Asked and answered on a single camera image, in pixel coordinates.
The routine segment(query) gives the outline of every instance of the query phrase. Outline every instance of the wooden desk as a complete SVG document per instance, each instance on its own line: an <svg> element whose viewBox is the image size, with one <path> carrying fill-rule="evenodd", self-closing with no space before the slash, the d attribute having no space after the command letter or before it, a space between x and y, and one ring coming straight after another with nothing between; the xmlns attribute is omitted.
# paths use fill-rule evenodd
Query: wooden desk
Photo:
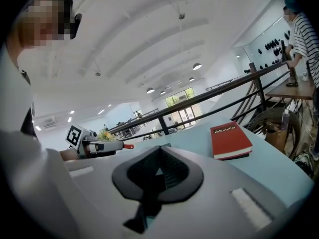
<svg viewBox="0 0 319 239"><path fill-rule="evenodd" d="M301 100L312 100L315 85L312 81L303 81L298 79L298 87L287 87L286 84L293 82L292 78L286 79L280 85L274 87L271 91L265 94L266 97L292 98Z"/></svg>

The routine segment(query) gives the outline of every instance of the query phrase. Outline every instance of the red book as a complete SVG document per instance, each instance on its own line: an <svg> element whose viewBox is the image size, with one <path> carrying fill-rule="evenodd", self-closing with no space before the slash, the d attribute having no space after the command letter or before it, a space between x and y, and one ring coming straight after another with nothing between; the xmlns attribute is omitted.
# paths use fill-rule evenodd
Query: red book
<svg viewBox="0 0 319 239"><path fill-rule="evenodd" d="M253 145L236 122L212 127L210 132L215 159L249 156Z"/></svg>

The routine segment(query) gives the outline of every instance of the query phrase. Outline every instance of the person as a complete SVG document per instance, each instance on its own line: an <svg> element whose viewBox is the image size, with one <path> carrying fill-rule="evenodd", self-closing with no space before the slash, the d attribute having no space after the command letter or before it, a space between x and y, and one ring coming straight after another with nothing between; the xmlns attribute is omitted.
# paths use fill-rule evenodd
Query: person
<svg viewBox="0 0 319 239"><path fill-rule="evenodd" d="M18 57L22 51L60 40L66 33L73 39L79 19L72 15L72 6L73 0L32 0L12 25L0 53L0 103L5 104L0 112L0 130L21 131L37 139L30 79L23 65L18 65ZM63 160L78 158L75 149L60 154Z"/></svg>
<svg viewBox="0 0 319 239"><path fill-rule="evenodd" d="M294 44L295 44L294 26L293 26L293 23L291 21L289 21L289 19L288 19L287 6L285 6L283 8L283 10L284 10L284 19L286 20L290 29L292 30L292 31L290 31L289 43L288 43L288 46L286 48L286 53L290 54L290 51L294 48Z"/></svg>
<svg viewBox="0 0 319 239"><path fill-rule="evenodd" d="M287 6L285 15L293 23L294 50L296 53L294 60L288 61L287 64L289 67L296 67L302 57L306 58L312 80L316 86L314 106L319 110L319 39L297 2L295 0L285 0L285 5ZM309 147L309 153L314 161L319 160L319 133L317 133L315 145Z"/></svg>

